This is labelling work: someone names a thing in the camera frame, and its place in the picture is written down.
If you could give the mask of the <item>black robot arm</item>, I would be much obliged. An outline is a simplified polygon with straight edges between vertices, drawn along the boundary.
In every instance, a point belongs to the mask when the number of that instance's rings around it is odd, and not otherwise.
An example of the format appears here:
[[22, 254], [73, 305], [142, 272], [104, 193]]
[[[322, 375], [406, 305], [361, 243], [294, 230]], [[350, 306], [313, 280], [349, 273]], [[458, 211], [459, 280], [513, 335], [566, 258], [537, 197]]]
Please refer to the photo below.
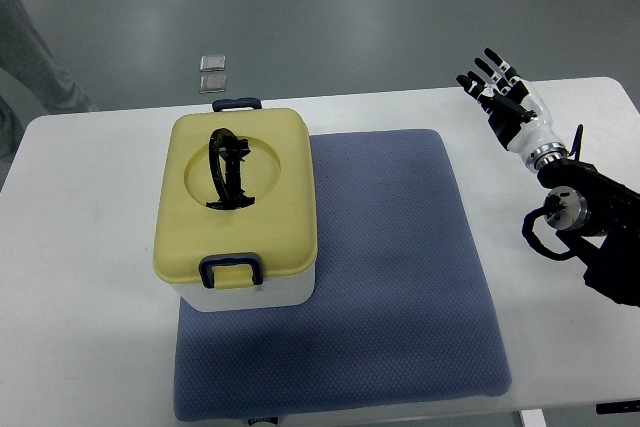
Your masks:
[[579, 259], [587, 287], [617, 304], [639, 304], [639, 195], [581, 160], [584, 127], [565, 145], [536, 89], [494, 50], [457, 76], [499, 144], [518, 155], [548, 193], [525, 215], [522, 235], [554, 261]]

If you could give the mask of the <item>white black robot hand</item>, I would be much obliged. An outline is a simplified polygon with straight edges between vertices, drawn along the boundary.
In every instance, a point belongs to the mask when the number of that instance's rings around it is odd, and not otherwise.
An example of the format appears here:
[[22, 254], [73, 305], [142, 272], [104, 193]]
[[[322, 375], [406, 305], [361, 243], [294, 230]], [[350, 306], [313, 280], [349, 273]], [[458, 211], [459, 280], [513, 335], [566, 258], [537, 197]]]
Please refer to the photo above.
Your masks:
[[[489, 112], [489, 126], [505, 150], [517, 154], [526, 167], [543, 167], [566, 158], [568, 149], [552, 130], [552, 117], [535, 89], [519, 78], [517, 70], [491, 48], [475, 65], [489, 78], [469, 71], [456, 76], [459, 86]], [[516, 78], [510, 86], [507, 80]]]

